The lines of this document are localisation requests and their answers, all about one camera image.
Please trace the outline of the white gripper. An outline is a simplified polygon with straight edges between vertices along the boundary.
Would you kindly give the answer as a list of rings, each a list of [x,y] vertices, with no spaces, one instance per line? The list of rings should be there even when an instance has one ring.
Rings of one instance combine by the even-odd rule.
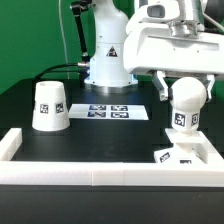
[[[170,76],[207,74],[202,83],[210,102],[214,75],[224,76],[224,35],[200,32],[196,39],[172,37],[165,24],[140,23],[124,42],[123,63],[132,74],[156,71],[152,82],[161,101],[170,99],[165,72]]]

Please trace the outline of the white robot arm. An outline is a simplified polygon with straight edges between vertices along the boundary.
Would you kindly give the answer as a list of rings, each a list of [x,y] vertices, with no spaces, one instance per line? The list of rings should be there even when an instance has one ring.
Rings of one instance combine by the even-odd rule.
[[[85,83],[105,92],[150,75],[160,99],[170,98],[167,77],[195,77],[211,90],[224,80],[224,35],[205,30],[201,0],[134,0],[127,17],[113,0],[91,0],[96,50]]]

